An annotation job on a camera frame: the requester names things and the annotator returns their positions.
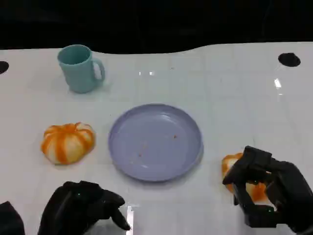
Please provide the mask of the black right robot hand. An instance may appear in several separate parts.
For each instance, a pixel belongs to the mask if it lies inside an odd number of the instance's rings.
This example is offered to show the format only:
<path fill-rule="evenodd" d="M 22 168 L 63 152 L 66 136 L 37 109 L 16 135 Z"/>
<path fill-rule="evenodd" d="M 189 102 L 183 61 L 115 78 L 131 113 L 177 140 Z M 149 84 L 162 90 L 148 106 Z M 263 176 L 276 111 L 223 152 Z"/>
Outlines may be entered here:
<path fill-rule="evenodd" d="M 246 190 L 247 183 L 264 184 L 264 193 L 272 205 L 255 204 Z M 313 233 L 313 192 L 294 164 L 247 145 L 223 184 L 233 187 L 234 204 L 241 207 L 249 227 L 275 228 L 286 224 L 298 235 Z"/>

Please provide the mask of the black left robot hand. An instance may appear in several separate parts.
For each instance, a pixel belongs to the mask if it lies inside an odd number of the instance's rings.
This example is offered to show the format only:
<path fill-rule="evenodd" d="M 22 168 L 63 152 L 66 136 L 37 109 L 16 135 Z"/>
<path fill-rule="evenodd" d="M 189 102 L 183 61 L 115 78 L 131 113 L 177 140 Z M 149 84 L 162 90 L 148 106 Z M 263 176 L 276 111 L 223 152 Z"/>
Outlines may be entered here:
<path fill-rule="evenodd" d="M 67 181 L 49 199 L 38 230 L 39 235 L 83 235 L 99 220 L 112 221 L 122 230 L 131 226 L 119 208 L 125 200 L 96 183 Z"/>

